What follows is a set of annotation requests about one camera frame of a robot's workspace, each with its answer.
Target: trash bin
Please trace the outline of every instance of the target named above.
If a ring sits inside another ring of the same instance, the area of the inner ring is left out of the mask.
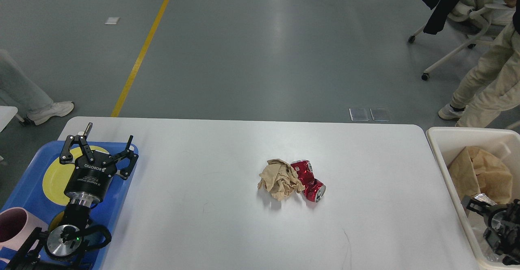
[[[501,159],[511,170],[512,200],[520,198],[520,135],[514,131],[500,129],[433,127],[427,131],[427,138],[479,266],[482,269],[520,270],[520,265],[505,266],[501,260],[493,262],[486,257],[490,248],[485,242],[479,243],[479,240],[483,239],[482,228],[485,228],[483,219],[474,212],[466,216],[447,168],[464,147],[482,148]]]

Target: gray floor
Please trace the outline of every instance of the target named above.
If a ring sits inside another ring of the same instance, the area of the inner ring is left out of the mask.
[[[0,133],[0,204],[69,118],[110,116],[162,1],[0,0],[0,48],[55,101],[76,102]],[[407,44],[430,14],[420,0],[171,0],[120,116],[352,122],[350,107],[382,107],[390,123],[453,126],[436,113],[486,47],[422,81],[463,40],[446,26]]]

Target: pink mug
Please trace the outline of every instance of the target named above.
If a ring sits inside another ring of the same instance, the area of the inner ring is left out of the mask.
[[[0,248],[18,251],[36,227],[46,231],[48,225],[22,207],[6,209],[0,213]]]

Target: red can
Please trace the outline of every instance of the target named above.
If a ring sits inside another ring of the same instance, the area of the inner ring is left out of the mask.
[[[297,172],[298,179],[305,187],[303,191],[305,198],[312,202],[319,202],[327,187],[321,181],[314,178],[310,161],[298,160],[291,163],[291,166]]]

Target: blue tray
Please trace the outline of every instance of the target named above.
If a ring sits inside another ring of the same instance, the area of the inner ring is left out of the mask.
[[[50,164],[59,157],[63,144],[63,141],[50,142],[37,151],[1,211],[11,207],[23,207],[42,221],[50,224],[54,217],[65,209],[65,206],[57,205],[50,201],[45,196],[42,187],[45,172]],[[89,142],[89,145],[105,148],[111,155],[123,151],[126,147],[126,143],[111,142]],[[138,153],[137,147],[132,146],[134,147],[134,152]],[[128,159],[122,160],[117,163],[117,168],[124,168],[128,166],[128,163]],[[96,224],[106,226],[111,233],[114,231],[117,217],[121,212],[121,207],[126,198],[126,193],[128,192],[133,176],[134,173],[132,172],[126,181],[120,177],[113,178],[103,202],[91,211],[92,220],[94,220]],[[101,268],[108,246],[99,251],[88,252],[82,260],[82,264],[89,263],[93,265],[91,267],[92,270]],[[12,255],[13,251],[7,248],[0,250],[0,257],[10,259]],[[42,260],[59,263],[58,261],[50,259],[44,250],[40,252],[40,255]],[[0,270],[5,269],[5,266],[5,263],[0,261]]]

